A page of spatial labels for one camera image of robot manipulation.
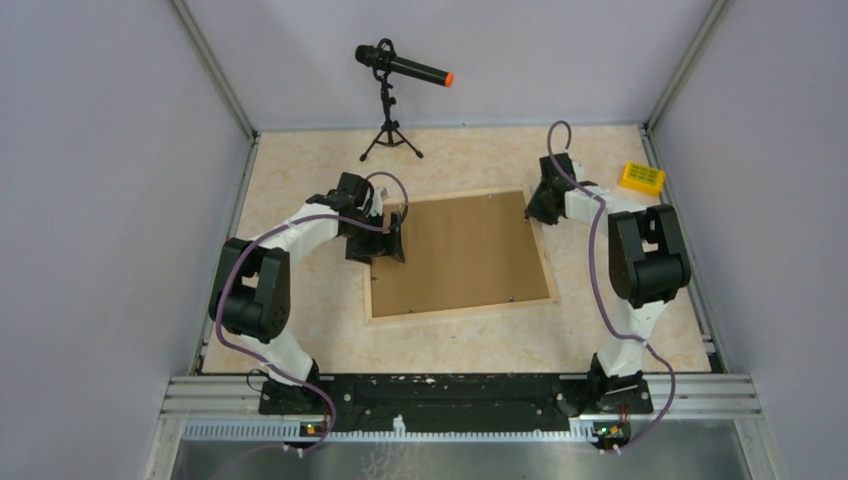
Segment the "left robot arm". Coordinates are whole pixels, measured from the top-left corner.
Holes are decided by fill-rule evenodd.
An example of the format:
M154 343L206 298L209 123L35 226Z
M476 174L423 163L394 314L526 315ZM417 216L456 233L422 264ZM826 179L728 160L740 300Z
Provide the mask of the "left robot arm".
M297 413L319 403L334 407L317 383L318 366L288 328L291 269L322 244L346 241L346 259L368 264L388 257L404 262L402 225L409 203L384 211L387 192L369 176L344 172L335 188L315 194L288 219L250 239L222 246L209 300L221 345L264 367L269 397Z

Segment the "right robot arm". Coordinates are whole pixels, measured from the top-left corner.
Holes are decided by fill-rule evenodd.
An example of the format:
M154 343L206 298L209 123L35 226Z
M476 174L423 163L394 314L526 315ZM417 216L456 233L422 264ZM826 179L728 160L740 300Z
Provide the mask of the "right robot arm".
M643 360L667 308L691 279L691 266L676 211L645 206L578 178L566 153L539 160L541 178L525 216L542 224L580 221L590 237L607 240L608 277L616 312L599 308L610 338L593 355L582 410L612 413L647 399Z

